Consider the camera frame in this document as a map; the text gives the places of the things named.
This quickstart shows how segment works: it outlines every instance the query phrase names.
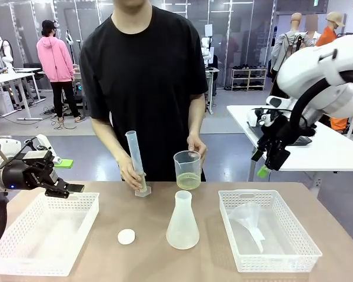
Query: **orange shirt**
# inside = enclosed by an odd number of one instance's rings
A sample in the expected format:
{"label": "orange shirt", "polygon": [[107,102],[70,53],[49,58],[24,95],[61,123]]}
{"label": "orange shirt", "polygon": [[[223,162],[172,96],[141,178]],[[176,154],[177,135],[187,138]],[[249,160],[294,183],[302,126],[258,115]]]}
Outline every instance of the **orange shirt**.
{"label": "orange shirt", "polygon": [[337,38],[336,33],[329,27],[326,27],[323,31],[323,34],[320,36],[317,43],[315,44],[315,46],[326,45],[334,41],[336,38]]}

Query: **pink hoodie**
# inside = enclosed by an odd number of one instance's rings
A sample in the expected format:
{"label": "pink hoodie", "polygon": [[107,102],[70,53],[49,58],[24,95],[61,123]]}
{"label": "pink hoodie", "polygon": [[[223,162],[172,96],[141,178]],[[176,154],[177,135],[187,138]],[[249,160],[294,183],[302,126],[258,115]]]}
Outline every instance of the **pink hoodie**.
{"label": "pink hoodie", "polygon": [[36,44],[43,71],[51,82],[72,81],[72,59],[64,41],[43,36]]}

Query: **black t-shirt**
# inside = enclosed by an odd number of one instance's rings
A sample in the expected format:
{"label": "black t-shirt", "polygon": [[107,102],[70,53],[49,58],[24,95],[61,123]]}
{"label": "black t-shirt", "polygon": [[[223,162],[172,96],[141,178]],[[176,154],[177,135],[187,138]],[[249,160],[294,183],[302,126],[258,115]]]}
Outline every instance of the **black t-shirt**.
{"label": "black t-shirt", "polygon": [[173,156],[187,150],[190,95],[208,90],[200,38],[187,19],[153,7],[146,30],[128,35],[111,18],[81,49],[91,117],[109,120],[129,154],[136,130],[147,181],[175,181]]}

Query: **woman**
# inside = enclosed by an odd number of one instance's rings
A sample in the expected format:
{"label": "woman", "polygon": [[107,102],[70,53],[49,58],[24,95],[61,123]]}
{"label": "woman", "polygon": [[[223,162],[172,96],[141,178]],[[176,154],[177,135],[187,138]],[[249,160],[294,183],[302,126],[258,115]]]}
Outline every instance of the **woman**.
{"label": "woman", "polygon": [[43,37],[36,44],[38,57],[41,61],[43,71],[51,82],[54,92],[54,106],[58,115],[58,122],[63,122],[63,105],[61,100],[62,89],[66,96],[69,108],[75,117],[75,122],[85,120],[78,112],[74,99],[73,84],[75,71],[73,70],[72,59],[65,43],[55,37],[56,27],[54,22],[45,20],[42,23]]}

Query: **shoe rack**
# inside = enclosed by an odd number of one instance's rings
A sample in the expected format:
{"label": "shoe rack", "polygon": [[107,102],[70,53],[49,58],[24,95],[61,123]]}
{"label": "shoe rack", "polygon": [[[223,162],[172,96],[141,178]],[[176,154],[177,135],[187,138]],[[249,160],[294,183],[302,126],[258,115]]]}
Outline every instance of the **shoe rack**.
{"label": "shoe rack", "polygon": [[231,90],[264,90],[266,68],[233,68],[231,69]]}

